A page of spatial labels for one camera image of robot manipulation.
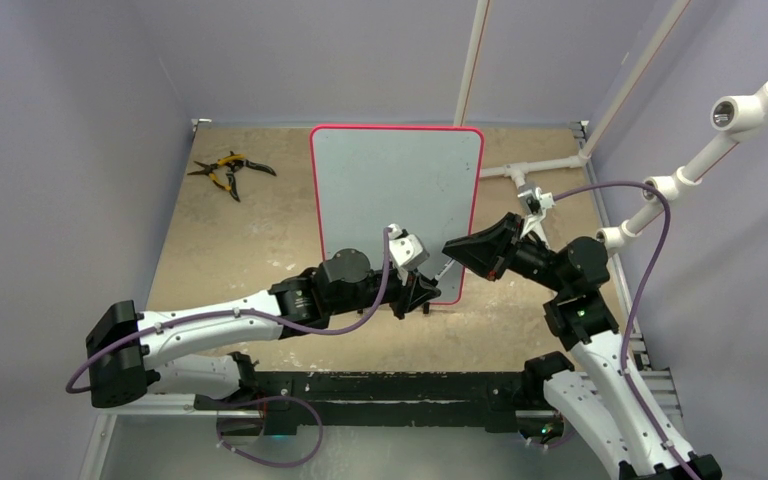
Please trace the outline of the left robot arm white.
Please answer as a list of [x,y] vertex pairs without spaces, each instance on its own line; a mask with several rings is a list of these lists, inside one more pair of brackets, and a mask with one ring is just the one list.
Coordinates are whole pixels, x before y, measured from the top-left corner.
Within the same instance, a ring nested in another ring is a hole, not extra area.
[[435,280],[386,260],[343,249],[316,267],[241,299],[180,312],[140,312],[131,300],[112,304],[85,339],[78,372],[95,408],[120,407],[147,394],[193,393],[244,409],[258,382],[242,354],[216,359],[205,351],[306,334],[358,329],[381,306],[405,315],[439,297]]

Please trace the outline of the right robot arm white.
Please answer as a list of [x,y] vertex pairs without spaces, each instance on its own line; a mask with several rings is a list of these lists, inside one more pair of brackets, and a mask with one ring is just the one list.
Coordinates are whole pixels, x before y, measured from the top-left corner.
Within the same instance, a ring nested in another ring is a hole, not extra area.
[[610,278],[605,246],[580,236],[553,251],[525,224],[508,213],[442,249],[488,281],[513,272],[554,291],[545,319],[564,349],[525,363],[524,399],[558,411],[613,479],[722,478],[716,459],[696,453],[664,413],[629,355],[600,292]]

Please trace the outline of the white whiteboard marker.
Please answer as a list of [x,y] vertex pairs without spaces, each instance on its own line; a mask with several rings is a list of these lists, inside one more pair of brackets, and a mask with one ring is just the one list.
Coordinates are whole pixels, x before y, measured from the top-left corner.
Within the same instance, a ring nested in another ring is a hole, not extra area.
[[432,283],[437,285],[440,280],[446,275],[446,273],[452,268],[455,261],[453,259],[449,259],[442,267],[442,269],[436,273],[432,278]]

